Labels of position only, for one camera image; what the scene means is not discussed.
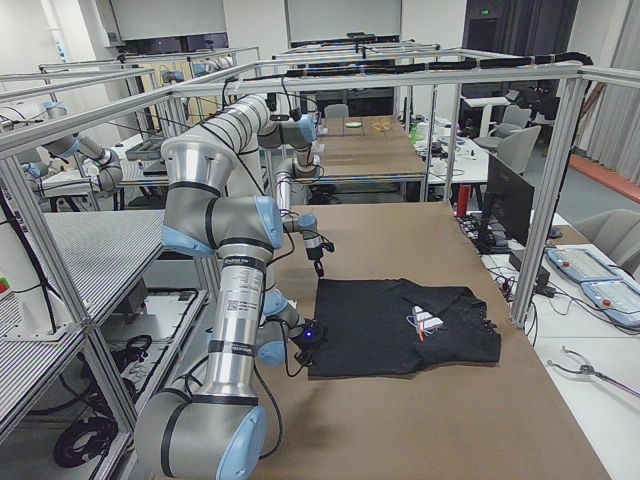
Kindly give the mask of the black t-shirt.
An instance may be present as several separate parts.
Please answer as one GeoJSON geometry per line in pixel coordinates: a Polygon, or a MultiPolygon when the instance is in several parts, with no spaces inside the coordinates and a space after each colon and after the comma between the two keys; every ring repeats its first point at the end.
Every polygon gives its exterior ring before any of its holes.
{"type": "Polygon", "coordinates": [[[500,359],[501,335],[487,305],[464,286],[323,279],[314,316],[327,333],[313,354],[311,378],[398,376],[500,359]]]}

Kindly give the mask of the black Huawei monitor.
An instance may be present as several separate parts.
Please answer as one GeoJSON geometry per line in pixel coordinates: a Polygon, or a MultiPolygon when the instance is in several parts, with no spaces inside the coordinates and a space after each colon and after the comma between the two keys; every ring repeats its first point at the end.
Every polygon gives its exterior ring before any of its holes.
{"type": "Polygon", "coordinates": [[[511,167],[490,155],[487,189],[476,240],[481,254],[508,253],[507,238],[525,246],[534,187],[511,167]]]}

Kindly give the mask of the aluminium frame post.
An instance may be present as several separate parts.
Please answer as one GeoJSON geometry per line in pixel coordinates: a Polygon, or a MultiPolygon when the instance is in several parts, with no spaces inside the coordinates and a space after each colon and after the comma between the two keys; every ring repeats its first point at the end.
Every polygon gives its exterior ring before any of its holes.
{"type": "Polygon", "coordinates": [[[588,81],[581,76],[567,79],[564,84],[511,308],[512,323],[519,329],[524,328],[527,319],[547,234],[568,168],[587,84],[588,81]]]}

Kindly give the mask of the reacher grabber tool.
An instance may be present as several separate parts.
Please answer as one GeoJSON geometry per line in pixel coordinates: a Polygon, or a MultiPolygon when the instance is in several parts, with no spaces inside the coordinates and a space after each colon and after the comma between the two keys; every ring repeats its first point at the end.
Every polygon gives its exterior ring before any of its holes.
{"type": "Polygon", "coordinates": [[[553,360],[547,360],[546,364],[550,367],[554,367],[557,368],[565,373],[569,373],[569,374],[573,374],[573,375],[577,375],[577,376],[592,376],[595,377],[597,379],[599,379],[602,382],[605,382],[609,385],[612,385],[636,398],[638,398],[640,396],[639,390],[632,388],[630,386],[627,386],[625,384],[623,384],[622,382],[610,377],[609,375],[606,375],[600,371],[598,371],[593,364],[582,354],[580,354],[579,352],[575,351],[575,350],[571,350],[568,349],[566,346],[562,346],[561,351],[566,354],[566,355],[570,355],[570,356],[574,356],[576,357],[578,360],[581,361],[581,363],[578,365],[578,367],[576,369],[570,369],[567,368],[553,360]]]}

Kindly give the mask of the teach pendant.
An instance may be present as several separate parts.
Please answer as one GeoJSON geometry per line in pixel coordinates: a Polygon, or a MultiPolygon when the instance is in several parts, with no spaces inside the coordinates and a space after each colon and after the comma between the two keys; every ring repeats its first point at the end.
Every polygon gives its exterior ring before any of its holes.
{"type": "Polygon", "coordinates": [[[616,269],[584,249],[548,249],[546,258],[574,283],[623,279],[616,269]]]}
{"type": "Polygon", "coordinates": [[[582,293],[615,323],[636,328],[639,326],[639,286],[623,279],[585,281],[582,293]]]}

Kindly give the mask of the striped work table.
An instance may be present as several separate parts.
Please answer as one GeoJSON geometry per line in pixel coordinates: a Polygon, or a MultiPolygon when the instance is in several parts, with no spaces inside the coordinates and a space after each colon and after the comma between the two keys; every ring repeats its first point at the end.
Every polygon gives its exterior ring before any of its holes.
{"type": "Polygon", "coordinates": [[[64,265],[102,323],[162,251],[162,210],[47,213],[64,265]]]}

